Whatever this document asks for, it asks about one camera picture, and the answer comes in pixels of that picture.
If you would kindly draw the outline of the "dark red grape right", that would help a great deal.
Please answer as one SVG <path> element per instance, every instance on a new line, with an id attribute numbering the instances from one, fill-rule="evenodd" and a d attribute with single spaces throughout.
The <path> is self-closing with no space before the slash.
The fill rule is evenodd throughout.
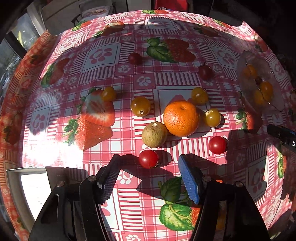
<path id="1" fill-rule="evenodd" d="M 204 62 L 198 67 L 198 74 L 202 80 L 208 81 L 214 77 L 212 69 Z"/>

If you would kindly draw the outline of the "red chair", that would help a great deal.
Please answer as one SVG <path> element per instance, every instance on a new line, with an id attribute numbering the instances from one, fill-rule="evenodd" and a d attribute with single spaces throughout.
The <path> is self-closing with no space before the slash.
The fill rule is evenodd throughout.
<path id="1" fill-rule="evenodd" d="M 154 8 L 166 8 L 174 11 L 187 11 L 189 4 L 187 0 L 155 0 Z"/>

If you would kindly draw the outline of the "red strawberry print tablecloth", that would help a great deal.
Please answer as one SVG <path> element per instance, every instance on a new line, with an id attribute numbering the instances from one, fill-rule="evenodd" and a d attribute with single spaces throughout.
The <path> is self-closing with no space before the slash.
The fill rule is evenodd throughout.
<path id="1" fill-rule="evenodd" d="M 295 154 L 267 133 L 295 129 L 295 90 L 247 23 L 142 10 L 44 32 L 1 105 L 1 195 L 13 237 L 30 227 L 13 170 L 68 171 L 76 181 L 127 157 L 101 210 L 112 240 L 188 240 L 192 207 L 178 157 L 242 182 L 272 237 L 295 214 Z"/>

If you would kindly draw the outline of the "white square tray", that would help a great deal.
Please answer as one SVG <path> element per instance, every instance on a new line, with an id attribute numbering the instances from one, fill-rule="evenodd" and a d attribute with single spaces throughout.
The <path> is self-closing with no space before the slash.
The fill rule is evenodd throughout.
<path id="1" fill-rule="evenodd" d="M 63 167 L 22 167 L 6 170 L 13 202 L 22 224 L 32 230 L 43 205 L 60 181 L 65 181 Z"/>

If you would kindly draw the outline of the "upper tan longan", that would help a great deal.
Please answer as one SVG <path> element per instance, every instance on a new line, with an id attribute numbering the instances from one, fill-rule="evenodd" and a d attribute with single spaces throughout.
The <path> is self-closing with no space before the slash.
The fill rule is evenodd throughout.
<path id="1" fill-rule="evenodd" d="M 145 126 L 142 131 L 142 141 L 150 148 L 162 146 L 167 140 L 168 131 L 164 124 L 154 121 Z"/>

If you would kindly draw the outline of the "yellow tomato beside longan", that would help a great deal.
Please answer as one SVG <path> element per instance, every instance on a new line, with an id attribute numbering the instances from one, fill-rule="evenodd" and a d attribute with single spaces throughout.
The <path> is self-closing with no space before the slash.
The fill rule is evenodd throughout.
<path id="1" fill-rule="evenodd" d="M 149 114 L 151 110 L 151 103 L 146 97 L 139 96 L 132 100 L 130 109 L 134 115 L 144 117 Z"/>

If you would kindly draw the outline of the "upper orange mandarin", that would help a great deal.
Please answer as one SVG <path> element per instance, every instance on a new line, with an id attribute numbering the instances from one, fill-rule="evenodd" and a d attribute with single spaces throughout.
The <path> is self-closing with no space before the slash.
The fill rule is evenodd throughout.
<path id="1" fill-rule="evenodd" d="M 193 134 L 199 126 L 199 119 L 196 106 L 185 100 L 169 103 L 163 115 L 164 125 L 177 137 Z"/>

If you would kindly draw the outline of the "dark red grape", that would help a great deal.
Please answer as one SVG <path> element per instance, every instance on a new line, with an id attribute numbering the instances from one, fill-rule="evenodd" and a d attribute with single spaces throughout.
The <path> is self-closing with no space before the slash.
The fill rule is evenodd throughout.
<path id="1" fill-rule="evenodd" d="M 198 74 L 202 80 L 208 81 L 214 77 L 212 69 L 204 62 L 198 67 Z"/>
<path id="2" fill-rule="evenodd" d="M 128 62 L 132 65 L 142 64 L 142 56 L 136 52 L 130 53 L 128 56 Z"/>

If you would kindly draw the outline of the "yellow tomato far left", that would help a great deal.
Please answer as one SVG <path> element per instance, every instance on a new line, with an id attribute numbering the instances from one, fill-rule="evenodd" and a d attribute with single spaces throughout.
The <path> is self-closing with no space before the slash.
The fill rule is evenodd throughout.
<path id="1" fill-rule="evenodd" d="M 101 94 L 102 100 L 105 102 L 111 102 L 116 100 L 116 91 L 112 86 L 108 86 L 103 90 Z"/>

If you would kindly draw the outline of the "dark red grape left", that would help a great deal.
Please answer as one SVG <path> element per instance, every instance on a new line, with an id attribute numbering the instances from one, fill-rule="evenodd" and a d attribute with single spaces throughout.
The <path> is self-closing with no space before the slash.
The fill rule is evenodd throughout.
<path id="1" fill-rule="evenodd" d="M 128 56 L 128 62 L 132 65 L 142 64 L 142 56 L 136 52 L 130 53 Z"/>

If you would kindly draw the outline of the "red cherry tomato upper right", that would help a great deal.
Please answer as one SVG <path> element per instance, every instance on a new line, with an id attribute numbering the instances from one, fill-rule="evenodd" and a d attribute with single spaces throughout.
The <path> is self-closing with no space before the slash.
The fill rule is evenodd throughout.
<path id="1" fill-rule="evenodd" d="M 214 154 L 222 154 L 227 151 L 228 142 L 224 137 L 215 136 L 208 142 L 209 150 Z"/>

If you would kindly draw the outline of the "yellow tomato right of mandarin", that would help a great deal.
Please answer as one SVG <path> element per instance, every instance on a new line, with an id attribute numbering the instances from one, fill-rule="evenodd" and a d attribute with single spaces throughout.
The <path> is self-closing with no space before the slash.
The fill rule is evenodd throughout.
<path id="1" fill-rule="evenodd" d="M 205 112 L 206 124 L 211 128 L 216 128 L 220 125 L 221 114 L 216 108 L 212 108 Z"/>

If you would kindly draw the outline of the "red cherry tomato upper left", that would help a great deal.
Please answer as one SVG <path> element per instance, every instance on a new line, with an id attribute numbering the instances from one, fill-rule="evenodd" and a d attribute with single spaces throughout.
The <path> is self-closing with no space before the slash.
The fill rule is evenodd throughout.
<path id="1" fill-rule="evenodd" d="M 143 168 L 153 169 L 157 166 L 159 157 L 153 150 L 144 150 L 139 154 L 138 160 Z"/>

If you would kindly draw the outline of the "clear glass bowl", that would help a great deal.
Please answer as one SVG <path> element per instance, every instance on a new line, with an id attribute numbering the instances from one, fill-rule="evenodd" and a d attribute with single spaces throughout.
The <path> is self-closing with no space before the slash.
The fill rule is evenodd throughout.
<path id="1" fill-rule="evenodd" d="M 242 97 L 258 114 L 284 110 L 281 88 L 265 59 L 243 51 L 237 62 L 237 80 Z"/>

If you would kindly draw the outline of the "red cherry tomato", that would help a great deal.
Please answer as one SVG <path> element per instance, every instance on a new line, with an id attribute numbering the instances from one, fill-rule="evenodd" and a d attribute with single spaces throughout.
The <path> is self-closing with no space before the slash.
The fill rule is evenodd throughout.
<path id="1" fill-rule="evenodd" d="M 153 150 L 144 150 L 139 154 L 138 160 L 143 168 L 153 169 L 157 166 L 159 157 Z"/>
<path id="2" fill-rule="evenodd" d="M 228 142 L 224 137 L 215 136 L 208 142 L 209 150 L 214 154 L 222 154 L 227 151 Z"/>

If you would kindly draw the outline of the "yellow tomato above mandarin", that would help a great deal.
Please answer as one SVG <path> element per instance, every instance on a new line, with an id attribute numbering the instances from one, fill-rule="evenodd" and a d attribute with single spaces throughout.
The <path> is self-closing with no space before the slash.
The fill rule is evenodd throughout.
<path id="1" fill-rule="evenodd" d="M 192 90 L 191 99 L 195 105 L 205 105 L 209 101 L 208 93 L 201 87 Z"/>

